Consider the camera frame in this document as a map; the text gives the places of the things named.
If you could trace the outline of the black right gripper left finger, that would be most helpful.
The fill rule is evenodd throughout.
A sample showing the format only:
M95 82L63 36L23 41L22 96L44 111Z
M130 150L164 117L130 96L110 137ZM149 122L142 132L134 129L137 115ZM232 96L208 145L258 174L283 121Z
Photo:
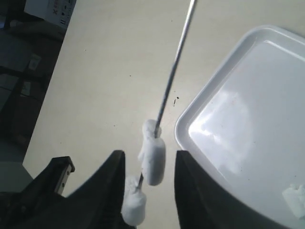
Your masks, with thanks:
M121 209L125 189L125 153L113 151L68 199L72 213L66 229L129 229Z

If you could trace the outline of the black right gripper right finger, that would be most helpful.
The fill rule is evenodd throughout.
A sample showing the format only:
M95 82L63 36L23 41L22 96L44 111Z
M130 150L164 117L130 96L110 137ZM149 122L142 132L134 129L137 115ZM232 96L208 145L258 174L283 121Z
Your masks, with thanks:
M302 229L282 192L304 185L298 173L256 158L230 170L203 167L188 151L175 159L175 203L182 229Z

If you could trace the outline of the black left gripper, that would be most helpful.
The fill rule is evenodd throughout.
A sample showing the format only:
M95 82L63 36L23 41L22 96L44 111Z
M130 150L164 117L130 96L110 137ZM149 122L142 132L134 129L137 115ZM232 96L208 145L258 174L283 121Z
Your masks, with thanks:
M69 156L54 157L45 169L20 192L0 193L0 227L8 229L25 222L64 199L62 196L75 166Z

